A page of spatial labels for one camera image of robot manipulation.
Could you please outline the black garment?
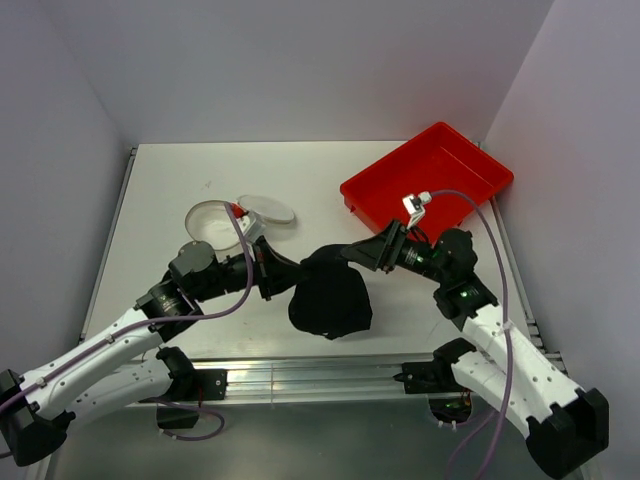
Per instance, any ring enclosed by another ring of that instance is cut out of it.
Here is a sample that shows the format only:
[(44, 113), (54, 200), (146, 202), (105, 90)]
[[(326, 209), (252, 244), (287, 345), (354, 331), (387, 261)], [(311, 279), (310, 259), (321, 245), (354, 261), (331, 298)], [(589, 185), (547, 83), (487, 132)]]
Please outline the black garment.
[(366, 284), (342, 257), (343, 248), (325, 245), (300, 262), (304, 279), (288, 305), (288, 318), (297, 330), (335, 340), (371, 328)]

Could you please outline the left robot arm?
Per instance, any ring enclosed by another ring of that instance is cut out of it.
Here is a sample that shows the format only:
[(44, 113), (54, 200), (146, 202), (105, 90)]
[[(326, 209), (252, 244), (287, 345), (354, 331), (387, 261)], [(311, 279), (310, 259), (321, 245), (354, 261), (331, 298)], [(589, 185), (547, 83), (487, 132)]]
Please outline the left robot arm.
[(19, 374), (1, 373), (1, 434), (19, 467), (55, 452), (68, 431), (126, 405), (184, 400), (196, 389), (192, 361), (168, 341), (205, 319), (201, 303), (258, 287), (265, 300), (304, 279), (302, 267), (265, 238), (218, 260), (192, 241), (162, 280), (101, 333), (63, 356)]

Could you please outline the white bra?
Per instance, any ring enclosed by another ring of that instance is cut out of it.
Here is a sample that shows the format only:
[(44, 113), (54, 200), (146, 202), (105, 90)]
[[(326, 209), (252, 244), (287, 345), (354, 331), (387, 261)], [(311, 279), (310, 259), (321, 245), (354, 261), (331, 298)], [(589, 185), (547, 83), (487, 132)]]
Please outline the white bra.
[(214, 212), (197, 222), (197, 236), (215, 250), (227, 250), (239, 243), (236, 231), (224, 212)]

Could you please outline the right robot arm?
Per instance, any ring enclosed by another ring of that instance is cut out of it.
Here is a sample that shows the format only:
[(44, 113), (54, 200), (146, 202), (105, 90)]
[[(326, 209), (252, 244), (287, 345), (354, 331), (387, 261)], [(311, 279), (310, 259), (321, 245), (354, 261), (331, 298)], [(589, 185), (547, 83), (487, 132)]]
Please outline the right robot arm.
[(460, 335), (434, 351), (435, 383), (469, 389), (499, 411), (546, 475), (563, 479), (608, 448), (608, 400), (596, 388), (582, 388), (512, 325), (507, 300), (475, 273), (470, 232), (448, 229), (429, 244), (410, 239), (392, 221), (341, 255), (372, 271), (400, 267), (437, 283), (436, 306)]

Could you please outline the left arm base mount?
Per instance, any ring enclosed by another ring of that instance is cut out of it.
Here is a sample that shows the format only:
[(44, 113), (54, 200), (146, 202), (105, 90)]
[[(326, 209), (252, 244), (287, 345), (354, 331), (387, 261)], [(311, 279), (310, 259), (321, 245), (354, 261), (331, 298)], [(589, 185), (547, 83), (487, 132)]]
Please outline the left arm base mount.
[[(225, 399), (227, 371), (195, 370), (178, 381), (169, 391), (154, 399), (159, 433), (175, 441), (200, 442), (219, 436), (225, 426), (224, 416), (207, 404)], [(208, 433), (195, 433), (199, 421), (212, 420), (215, 428)]]

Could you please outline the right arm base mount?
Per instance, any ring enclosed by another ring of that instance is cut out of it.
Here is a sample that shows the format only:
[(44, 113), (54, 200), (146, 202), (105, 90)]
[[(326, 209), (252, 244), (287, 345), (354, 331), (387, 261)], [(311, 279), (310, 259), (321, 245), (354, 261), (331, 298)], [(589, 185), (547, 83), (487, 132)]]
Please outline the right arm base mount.
[(450, 366), (441, 360), (403, 363), (393, 379), (402, 384), (406, 395), (427, 398), (428, 418), (438, 428), (456, 432), (487, 415), (474, 409), (471, 390), (458, 384)]

